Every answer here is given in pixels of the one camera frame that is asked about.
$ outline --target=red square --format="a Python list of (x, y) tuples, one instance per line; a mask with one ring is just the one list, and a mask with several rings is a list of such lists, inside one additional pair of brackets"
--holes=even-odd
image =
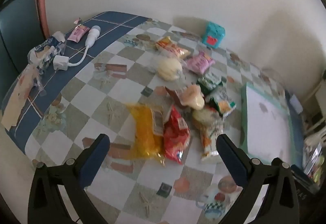
[(217, 42), (217, 39), (214, 38), (214, 37), (208, 36), (206, 42), (207, 42), (209, 45), (215, 45), (216, 42)]

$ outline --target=purple snack package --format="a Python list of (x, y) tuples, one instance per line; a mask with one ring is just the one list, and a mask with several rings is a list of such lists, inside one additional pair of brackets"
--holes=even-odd
[(189, 70), (203, 75), (211, 65), (215, 64), (215, 61), (205, 52), (199, 51), (199, 54), (188, 59), (186, 64)]
[(70, 41), (74, 41), (74, 42), (79, 42), (79, 40), (81, 39), (81, 37), (87, 33), (90, 30), (90, 28), (79, 24), (77, 25), (74, 30), (72, 31), (72, 33), (70, 34), (70, 36), (68, 37), (68, 40)]

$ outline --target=blue gripper pad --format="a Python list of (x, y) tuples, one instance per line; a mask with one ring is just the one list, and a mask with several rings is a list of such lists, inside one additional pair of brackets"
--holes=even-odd
[(230, 143), (233, 144), (232, 141), (229, 139), (230, 143), (228, 143), (224, 136), (226, 135), (220, 135), (217, 137), (216, 150), (221, 156), (235, 183), (238, 186), (245, 187), (248, 183), (247, 169), (230, 146)]
[(105, 134), (100, 134), (97, 138), (99, 137), (103, 138), (99, 142), (97, 142), (96, 139), (88, 149), (84, 150), (92, 152), (79, 171), (78, 181), (81, 188), (85, 188), (91, 185), (92, 181), (95, 178), (95, 175), (101, 167), (103, 160), (108, 154), (110, 148), (109, 137)]

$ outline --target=white wall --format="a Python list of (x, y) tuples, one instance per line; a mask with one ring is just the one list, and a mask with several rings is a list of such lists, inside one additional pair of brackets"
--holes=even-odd
[(205, 20), (214, 21), (226, 30), (222, 46), (259, 67), (274, 68), (299, 97), (318, 82), (325, 65), (326, 10), (320, 0), (46, 0), (50, 32), (107, 10), (197, 33)]

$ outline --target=yellow plastic bag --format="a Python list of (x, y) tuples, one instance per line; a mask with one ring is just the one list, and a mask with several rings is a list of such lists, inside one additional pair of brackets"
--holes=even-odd
[(155, 158), (164, 164), (162, 108), (142, 104), (127, 105), (136, 121), (135, 143), (130, 158)]

